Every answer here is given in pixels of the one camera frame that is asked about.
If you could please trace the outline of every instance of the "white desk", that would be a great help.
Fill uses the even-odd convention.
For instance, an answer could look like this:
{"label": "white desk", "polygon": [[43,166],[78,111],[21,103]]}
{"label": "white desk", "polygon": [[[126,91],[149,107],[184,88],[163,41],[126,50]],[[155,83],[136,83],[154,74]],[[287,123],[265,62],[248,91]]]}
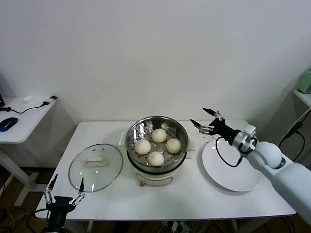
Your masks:
{"label": "white desk", "polygon": [[[293,215],[295,210],[273,189],[263,177],[252,191],[235,193],[213,184],[206,172],[198,166],[204,136],[190,121],[180,121],[195,151],[188,152],[181,166],[181,174],[168,186],[141,187],[135,178],[125,147],[118,146],[122,132],[127,132],[134,122],[82,122],[78,125],[56,171],[58,179],[53,194],[75,197],[78,191],[72,187],[68,169],[75,156],[88,146],[109,143],[123,154],[123,168],[119,177],[107,188],[86,193],[84,200],[67,216],[69,220],[164,220],[164,219],[220,219],[242,217],[267,217]],[[246,121],[227,121],[235,129],[243,129]],[[37,209],[45,208],[41,199]],[[37,217],[45,218],[40,212]]]}
{"label": "white desk", "polygon": [[[23,103],[22,98],[17,97],[4,97],[4,102],[6,107],[11,107],[16,111],[24,111],[30,107],[36,107],[42,104],[45,99],[37,100],[32,104]],[[0,132],[0,144],[18,144],[24,142],[31,132],[38,125],[40,120],[44,117],[44,115],[50,110],[55,101],[50,103],[49,105],[42,106],[41,108],[31,109],[23,114],[18,114],[13,111],[0,112],[0,121],[3,121],[9,117],[18,118],[18,122],[8,131]],[[7,156],[3,151],[0,150],[0,164],[5,167],[10,173],[11,176],[5,182],[5,186],[7,187],[13,177],[16,177],[19,181],[24,184],[24,188],[21,191],[19,197],[16,199],[15,206],[21,206],[27,197],[29,192],[42,192],[46,185],[45,184],[36,184],[35,179],[38,176],[37,172],[28,176],[23,170],[19,168],[17,164],[14,163],[9,156]]]}

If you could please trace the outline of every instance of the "computer mouse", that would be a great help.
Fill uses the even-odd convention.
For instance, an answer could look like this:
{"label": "computer mouse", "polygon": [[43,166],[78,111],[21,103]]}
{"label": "computer mouse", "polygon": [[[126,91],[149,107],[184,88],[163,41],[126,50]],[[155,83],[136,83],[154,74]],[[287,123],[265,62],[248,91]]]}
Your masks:
{"label": "computer mouse", "polygon": [[1,132],[7,131],[17,122],[18,122],[18,119],[16,117],[10,117],[10,118],[4,119],[2,122],[0,122],[0,131]]}

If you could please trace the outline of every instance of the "glass lid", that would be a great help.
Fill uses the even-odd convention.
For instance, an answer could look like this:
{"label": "glass lid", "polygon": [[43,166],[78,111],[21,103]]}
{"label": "glass lid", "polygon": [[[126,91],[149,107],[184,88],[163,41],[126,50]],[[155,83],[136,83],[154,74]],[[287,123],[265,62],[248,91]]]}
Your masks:
{"label": "glass lid", "polygon": [[72,161],[69,180],[80,188],[84,178],[84,191],[95,192],[106,188],[118,177],[123,165],[121,152],[110,144],[97,144],[86,148]]}

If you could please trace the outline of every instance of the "shelf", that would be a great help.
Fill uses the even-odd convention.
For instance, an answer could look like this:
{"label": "shelf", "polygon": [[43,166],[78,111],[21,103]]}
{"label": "shelf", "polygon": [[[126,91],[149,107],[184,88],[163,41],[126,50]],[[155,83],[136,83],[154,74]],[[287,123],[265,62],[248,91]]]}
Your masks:
{"label": "shelf", "polygon": [[311,94],[304,94],[294,89],[294,94],[298,96],[309,108],[311,108]]}

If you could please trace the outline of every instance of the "steamed bun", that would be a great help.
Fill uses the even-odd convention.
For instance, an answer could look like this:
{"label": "steamed bun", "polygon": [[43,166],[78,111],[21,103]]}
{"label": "steamed bun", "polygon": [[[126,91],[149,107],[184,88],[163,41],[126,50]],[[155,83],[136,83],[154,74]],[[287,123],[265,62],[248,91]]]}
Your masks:
{"label": "steamed bun", "polygon": [[181,151],[181,142],[176,138],[172,138],[167,142],[166,149],[169,153],[177,154]]}
{"label": "steamed bun", "polygon": [[152,132],[151,138],[157,143],[164,142],[166,139],[166,132],[163,129],[156,129]]}
{"label": "steamed bun", "polygon": [[139,140],[135,145],[135,150],[138,154],[147,154],[150,149],[150,142],[148,142],[146,139]]}
{"label": "steamed bun", "polygon": [[147,158],[148,164],[152,166],[161,166],[164,164],[164,156],[157,151],[151,152]]}

